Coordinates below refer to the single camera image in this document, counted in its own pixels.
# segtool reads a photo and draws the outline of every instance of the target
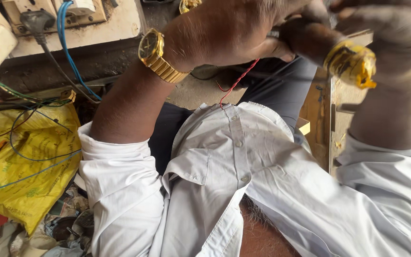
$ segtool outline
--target dark trousers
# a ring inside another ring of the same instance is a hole
[[[277,76],[283,77],[283,80],[245,77],[242,83],[249,86],[239,103],[256,102],[271,108],[282,117],[294,134],[300,109],[304,104],[317,67],[302,58],[289,64],[270,58],[259,61],[252,71],[274,73],[282,68],[283,70]],[[163,175],[171,160],[175,135],[192,113],[190,110],[170,103],[164,103],[161,108],[153,135],[148,141],[160,175]]]

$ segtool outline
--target rolled-up sleeve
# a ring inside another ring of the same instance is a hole
[[[375,147],[349,136],[338,161],[339,182],[368,196],[399,231],[379,228],[385,238],[411,253],[411,149]]]
[[[160,225],[164,201],[148,140],[115,144],[88,136],[91,123],[79,128],[90,208],[94,211],[92,254],[146,256]]]

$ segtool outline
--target gold watch strap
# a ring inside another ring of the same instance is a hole
[[[163,57],[154,54],[155,60],[148,60],[147,67],[151,68],[158,76],[169,83],[178,83],[188,76],[189,72],[180,72],[175,70]]]

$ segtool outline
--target gold watch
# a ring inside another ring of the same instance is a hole
[[[150,29],[139,44],[139,59],[158,76],[169,83],[182,81],[189,72],[174,69],[163,59],[164,35],[156,29]]]

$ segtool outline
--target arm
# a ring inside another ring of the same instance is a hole
[[[294,54],[275,38],[266,38],[274,25],[309,0],[209,0],[175,18],[163,30],[163,58],[175,69],[212,64],[241,64],[257,58]],[[134,143],[147,140],[163,102],[174,89],[146,68],[132,64],[101,102],[91,137],[103,142]]]
[[[377,56],[377,87],[354,115],[351,136],[374,146],[411,149],[411,1],[342,0],[331,8],[341,11],[339,30],[370,28],[375,35],[369,48]]]
[[[411,253],[411,1],[343,0],[332,9],[342,11],[339,29],[374,30],[370,48],[377,56],[377,87],[353,117],[337,178],[391,224],[370,215],[380,236],[391,235],[389,242]]]
[[[183,72],[202,64],[232,65],[269,56],[290,61],[294,54],[286,44],[266,39],[266,34],[306,2],[209,0],[163,30],[163,58]],[[135,62],[103,98],[93,123],[79,130],[96,257],[160,251],[167,210],[147,142],[173,89],[174,84]]]

